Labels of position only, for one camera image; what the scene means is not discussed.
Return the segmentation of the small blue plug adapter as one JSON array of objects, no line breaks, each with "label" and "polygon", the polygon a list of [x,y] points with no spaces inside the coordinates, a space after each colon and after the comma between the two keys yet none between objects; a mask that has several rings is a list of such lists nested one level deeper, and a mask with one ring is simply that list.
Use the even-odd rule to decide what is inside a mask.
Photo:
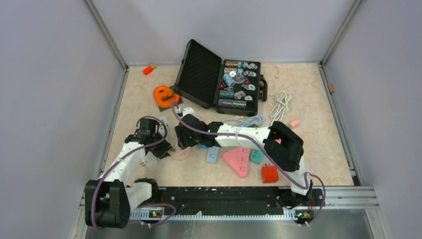
[{"label": "small blue plug adapter", "polygon": [[206,146],[205,144],[198,144],[198,148],[199,149],[210,149],[210,148],[212,148],[212,146]]}]

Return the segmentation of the pink round plug base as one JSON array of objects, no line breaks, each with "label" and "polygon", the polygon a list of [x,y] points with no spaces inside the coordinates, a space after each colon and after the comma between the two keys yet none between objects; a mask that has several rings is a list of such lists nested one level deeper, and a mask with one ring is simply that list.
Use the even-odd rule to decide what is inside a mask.
[{"label": "pink round plug base", "polygon": [[190,157],[191,152],[192,152],[191,148],[186,148],[183,150],[176,150],[174,152],[171,152],[170,156],[172,157],[172,159],[176,161],[184,161]]}]

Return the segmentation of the white plug adapter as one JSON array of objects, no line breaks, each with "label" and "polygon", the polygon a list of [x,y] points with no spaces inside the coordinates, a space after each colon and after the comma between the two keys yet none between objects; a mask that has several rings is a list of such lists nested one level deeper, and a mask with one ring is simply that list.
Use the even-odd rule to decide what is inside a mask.
[{"label": "white plug adapter", "polygon": [[157,164],[157,158],[154,156],[152,152],[148,152],[142,159],[141,159],[141,166],[146,168],[151,168]]}]

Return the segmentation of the light blue power strip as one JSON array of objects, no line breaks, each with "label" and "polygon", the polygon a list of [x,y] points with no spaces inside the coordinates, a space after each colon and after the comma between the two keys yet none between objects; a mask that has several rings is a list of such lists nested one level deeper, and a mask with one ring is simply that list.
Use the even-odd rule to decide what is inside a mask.
[{"label": "light blue power strip", "polygon": [[206,162],[210,164],[216,164],[219,153],[219,147],[213,146],[208,148]]}]

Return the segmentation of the pink triangular power strip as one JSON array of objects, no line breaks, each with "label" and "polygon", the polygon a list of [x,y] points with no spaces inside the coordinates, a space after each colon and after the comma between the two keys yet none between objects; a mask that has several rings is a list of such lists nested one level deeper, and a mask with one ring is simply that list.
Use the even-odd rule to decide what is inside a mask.
[{"label": "pink triangular power strip", "polygon": [[248,174],[250,148],[237,147],[222,155],[224,162],[239,177],[245,178]]}]

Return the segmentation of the teal power strip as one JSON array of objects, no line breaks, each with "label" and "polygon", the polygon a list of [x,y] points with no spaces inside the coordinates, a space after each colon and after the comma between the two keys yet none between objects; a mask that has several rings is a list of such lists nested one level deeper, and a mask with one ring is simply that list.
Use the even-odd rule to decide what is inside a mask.
[{"label": "teal power strip", "polygon": [[253,149],[251,150],[249,160],[250,162],[259,165],[263,160],[264,154],[261,150]]}]

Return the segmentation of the red cube socket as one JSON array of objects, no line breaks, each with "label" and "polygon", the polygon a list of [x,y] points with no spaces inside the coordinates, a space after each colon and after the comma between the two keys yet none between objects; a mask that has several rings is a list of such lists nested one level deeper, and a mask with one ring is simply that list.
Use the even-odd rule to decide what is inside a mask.
[{"label": "red cube socket", "polygon": [[269,184],[269,183],[276,183],[279,181],[279,174],[278,169],[274,165],[267,165],[265,164],[261,168],[261,179],[262,183]]}]

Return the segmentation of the small pink plug adapter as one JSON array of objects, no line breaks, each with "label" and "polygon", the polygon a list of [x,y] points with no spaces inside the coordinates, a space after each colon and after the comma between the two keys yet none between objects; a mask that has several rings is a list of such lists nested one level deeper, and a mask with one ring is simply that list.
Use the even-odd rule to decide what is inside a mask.
[{"label": "small pink plug adapter", "polygon": [[299,125],[299,123],[300,123],[299,119],[295,119],[289,123],[289,128],[295,128]]}]

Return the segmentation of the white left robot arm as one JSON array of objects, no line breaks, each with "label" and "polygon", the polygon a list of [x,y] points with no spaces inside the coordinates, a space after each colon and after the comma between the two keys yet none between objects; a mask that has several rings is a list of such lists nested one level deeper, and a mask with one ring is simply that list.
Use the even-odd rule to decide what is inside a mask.
[{"label": "white left robot arm", "polygon": [[159,192],[152,179],[136,180],[128,185],[139,165],[153,166],[158,159],[167,157],[172,146],[166,141],[167,131],[159,131],[163,122],[146,116],[138,120],[136,130],[124,141],[122,149],[110,167],[84,188],[85,222],[95,229],[124,228],[130,213],[143,202],[153,206],[159,201]]}]

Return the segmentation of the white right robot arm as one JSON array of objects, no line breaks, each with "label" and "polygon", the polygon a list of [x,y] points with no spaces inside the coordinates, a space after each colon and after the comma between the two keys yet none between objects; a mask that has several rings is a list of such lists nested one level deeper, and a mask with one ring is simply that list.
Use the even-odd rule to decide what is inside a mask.
[{"label": "white right robot arm", "polygon": [[172,107],[179,122],[175,132],[181,149],[198,144],[258,149],[290,181],[296,204],[305,205],[312,199],[311,180],[304,161],[304,141],[284,123],[274,121],[267,127],[238,127],[219,121],[205,124],[193,114],[180,117],[177,110],[178,107]]}]

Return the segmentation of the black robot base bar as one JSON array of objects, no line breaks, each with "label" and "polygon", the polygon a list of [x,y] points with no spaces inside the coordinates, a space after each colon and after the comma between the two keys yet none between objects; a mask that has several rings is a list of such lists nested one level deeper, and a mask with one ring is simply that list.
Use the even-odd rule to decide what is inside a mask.
[{"label": "black robot base bar", "polygon": [[153,190],[144,205],[165,204],[176,215],[202,213],[204,216],[281,215],[288,209],[317,209],[324,205],[321,189],[305,196],[285,187],[162,187]]}]

